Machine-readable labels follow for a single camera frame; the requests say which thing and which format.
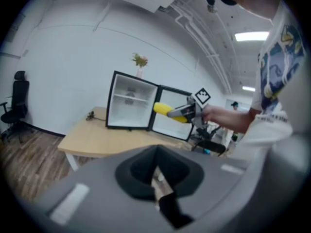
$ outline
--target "potted plant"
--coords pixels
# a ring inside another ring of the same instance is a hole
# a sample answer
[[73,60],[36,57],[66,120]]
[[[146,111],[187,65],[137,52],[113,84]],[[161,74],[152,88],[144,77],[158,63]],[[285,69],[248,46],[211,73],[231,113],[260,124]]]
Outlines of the potted plant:
[[138,53],[133,53],[132,60],[135,61],[136,66],[139,66],[136,77],[141,79],[143,67],[148,64],[148,59],[145,56],[140,56]]

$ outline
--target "wooden floor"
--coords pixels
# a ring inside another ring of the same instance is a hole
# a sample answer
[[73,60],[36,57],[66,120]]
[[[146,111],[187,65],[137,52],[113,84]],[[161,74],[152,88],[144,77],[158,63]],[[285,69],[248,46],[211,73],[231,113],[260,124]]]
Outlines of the wooden floor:
[[[72,172],[63,152],[57,150],[63,138],[51,134],[26,131],[23,143],[13,136],[0,152],[2,171],[13,192],[34,201],[51,184]],[[77,158],[81,165],[92,158]]]

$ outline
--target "flower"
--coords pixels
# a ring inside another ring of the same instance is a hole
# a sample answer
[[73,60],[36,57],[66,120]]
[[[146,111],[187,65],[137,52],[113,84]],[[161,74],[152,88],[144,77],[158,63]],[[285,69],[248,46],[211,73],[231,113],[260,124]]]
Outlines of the flower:
[[136,62],[136,65],[140,68],[146,66],[148,64],[148,59],[145,56],[140,56],[138,53],[133,53],[133,61]]

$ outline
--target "yellow object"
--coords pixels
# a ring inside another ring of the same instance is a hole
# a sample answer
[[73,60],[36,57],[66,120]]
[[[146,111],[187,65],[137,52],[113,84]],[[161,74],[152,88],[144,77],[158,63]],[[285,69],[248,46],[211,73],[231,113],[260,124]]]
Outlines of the yellow object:
[[[154,111],[156,113],[160,113],[162,115],[165,115],[167,116],[167,113],[174,110],[174,108],[172,108],[171,106],[167,105],[167,104],[164,104],[164,103],[159,103],[159,102],[156,102],[154,104]],[[174,119],[178,122],[182,122],[182,123],[187,123],[187,119],[184,117],[184,116],[176,116],[176,117],[171,117],[171,119]]]

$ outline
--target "wooden desk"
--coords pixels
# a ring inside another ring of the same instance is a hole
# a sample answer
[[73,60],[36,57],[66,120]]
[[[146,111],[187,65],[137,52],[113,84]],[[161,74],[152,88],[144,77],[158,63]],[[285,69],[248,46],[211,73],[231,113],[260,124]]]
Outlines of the wooden desk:
[[[106,109],[95,107],[95,117],[106,118]],[[190,150],[191,146],[182,140],[145,130],[113,130],[105,122],[97,119],[86,121],[86,116],[78,122],[58,145],[65,152],[73,170],[78,169],[73,155],[105,157],[111,154],[140,148],[148,145],[169,145]]]

